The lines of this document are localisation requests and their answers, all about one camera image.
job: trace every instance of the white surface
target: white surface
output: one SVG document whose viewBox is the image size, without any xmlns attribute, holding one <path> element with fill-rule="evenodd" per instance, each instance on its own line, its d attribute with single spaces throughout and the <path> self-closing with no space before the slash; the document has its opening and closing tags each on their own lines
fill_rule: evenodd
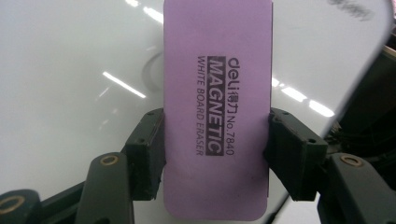
<svg viewBox="0 0 396 224">
<path fill-rule="evenodd" d="M 390 13 L 385 0 L 362 1 L 378 11 L 362 23 L 327 2 L 275 0 L 273 106 L 317 133 L 360 79 L 365 52 L 384 41 Z M 120 151 L 140 118 L 163 106 L 162 10 L 155 0 L 0 2 L 0 193 L 35 189 L 46 199 L 79 183 L 92 159 Z M 267 214 L 283 193 L 271 175 Z M 156 202 L 135 203 L 135 215 L 139 224 L 201 223 L 171 218 L 161 190 Z"/>
</svg>

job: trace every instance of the purple rectangular object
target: purple rectangular object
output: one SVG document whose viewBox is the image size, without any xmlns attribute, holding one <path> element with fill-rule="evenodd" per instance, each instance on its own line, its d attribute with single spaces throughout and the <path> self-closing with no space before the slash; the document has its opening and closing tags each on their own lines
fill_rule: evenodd
<svg viewBox="0 0 396 224">
<path fill-rule="evenodd" d="M 175 217 L 266 209 L 272 1 L 165 0 L 164 202 Z"/>
</svg>

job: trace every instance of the purple eraser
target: purple eraser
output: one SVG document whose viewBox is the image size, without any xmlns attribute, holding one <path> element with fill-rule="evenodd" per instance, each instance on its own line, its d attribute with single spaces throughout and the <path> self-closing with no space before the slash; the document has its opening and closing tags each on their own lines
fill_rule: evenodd
<svg viewBox="0 0 396 224">
<path fill-rule="evenodd" d="M 266 209 L 272 1 L 165 0 L 164 202 L 175 217 Z"/>
</svg>

